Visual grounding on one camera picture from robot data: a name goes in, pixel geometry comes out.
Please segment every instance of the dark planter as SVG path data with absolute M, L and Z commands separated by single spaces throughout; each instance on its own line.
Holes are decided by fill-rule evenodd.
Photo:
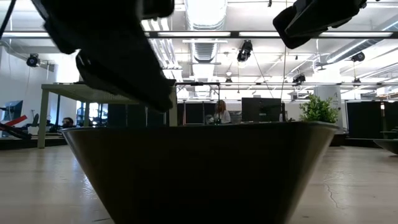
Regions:
M 116 224 L 286 223 L 337 127 L 63 131 Z
M 378 144 L 383 149 L 387 149 L 388 151 L 398 155 L 398 140 L 374 140 L 374 143 Z

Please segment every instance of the white ceiling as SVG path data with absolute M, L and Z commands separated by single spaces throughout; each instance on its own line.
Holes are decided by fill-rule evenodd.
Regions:
M 286 5 L 291 5 L 292 2 L 293 1 L 289 0 L 286 4 L 285 1 L 273 0 L 272 7 L 267 7 L 268 1 L 229 0 L 226 12 L 226 30 L 275 30 L 272 25 L 273 18 L 278 15 L 280 11 L 285 9 Z M 398 0 L 368 2 L 368 7 L 366 9 L 361 10 L 349 23 L 341 26 L 337 30 L 374 30 L 378 25 L 398 14 Z M 183 0 L 176 0 L 175 3 L 177 5 L 176 9 L 184 8 L 182 5 Z M 8 5 L 9 1 L 0 1 L 0 18 L 4 17 Z M 8 23 L 7 30 L 40 31 L 43 30 L 42 24 L 43 20 L 36 12 L 32 3 L 29 0 L 18 0 L 12 14 L 12 19 Z M 172 30 L 186 30 L 185 11 L 175 11 L 169 18 L 169 26 Z M 240 47 L 242 41 L 242 39 L 228 39 L 227 44 L 220 45 L 217 62 L 221 62 L 221 65 L 215 66 L 214 74 L 216 76 L 225 77 L 225 73 L 230 69 L 233 76 L 237 76 L 239 73 L 240 78 L 245 82 L 253 82 L 261 77 L 261 72 L 257 66 L 258 62 L 263 75 L 273 76 L 275 80 L 280 80 L 284 71 L 285 73 L 289 72 L 317 53 L 316 40 L 311 40 L 297 49 L 287 49 L 286 62 L 284 62 L 282 56 L 285 54 L 285 45 L 281 40 L 254 39 L 252 40 L 252 44 L 257 61 L 252 55 L 246 67 L 238 70 L 236 51 Z M 332 53 L 351 41 L 352 40 L 321 39 L 319 40 L 319 53 Z M 183 77 L 188 77 L 191 74 L 191 66 L 187 64 L 187 62 L 191 60 L 189 45 L 183 44 L 180 39 L 173 39 L 172 42 L 179 64 L 183 68 Z M 398 56 L 398 53 L 395 51 L 377 59 L 373 58 L 396 48 L 397 44 L 398 40 L 383 40 L 374 47 L 364 50 L 366 60 L 361 65 L 358 64 L 356 66 L 356 74 L 371 72 L 395 63 L 395 61 L 392 60 Z M 20 54 L 39 53 L 40 58 L 44 60 L 54 60 L 59 57 L 58 54 L 56 54 L 58 51 L 51 40 L 12 40 L 12 47 Z M 352 69 L 352 62 L 340 62 L 338 66 L 341 68 L 341 71 L 346 71 L 342 73 L 343 76 L 353 77 L 354 70 Z

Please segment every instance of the black robotic part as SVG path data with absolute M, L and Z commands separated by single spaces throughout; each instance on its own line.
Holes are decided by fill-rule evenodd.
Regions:
M 297 0 L 274 19 L 274 26 L 285 45 L 294 49 L 329 27 L 347 23 L 365 6 L 366 0 Z
M 169 81 L 139 18 L 169 16 L 173 0 L 117 4 L 94 0 L 33 1 L 60 51 L 70 54 L 81 49 L 76 62 L 88 86 L 137 99 L 161 112 L 172 107 Z

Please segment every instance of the concrete floor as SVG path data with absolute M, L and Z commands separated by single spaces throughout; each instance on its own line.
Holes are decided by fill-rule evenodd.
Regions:
M 397 223 L 398 156 L 330 148 L 291 224 Z M 113 223 L 68 147 L 0 151 L 0 223 Z

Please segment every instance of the floor crack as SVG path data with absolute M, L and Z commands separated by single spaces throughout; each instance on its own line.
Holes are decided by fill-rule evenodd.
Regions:
M 330 195 L 329 195 L 330 199 L 335 203 L 336 208 L 339 208 L 336 200 L 333 198 L 333 192 L 330 190 L 330 186 L 328 184 L 325 184 L 325 185 L 328 187 L 328 191 L 330 193 Z

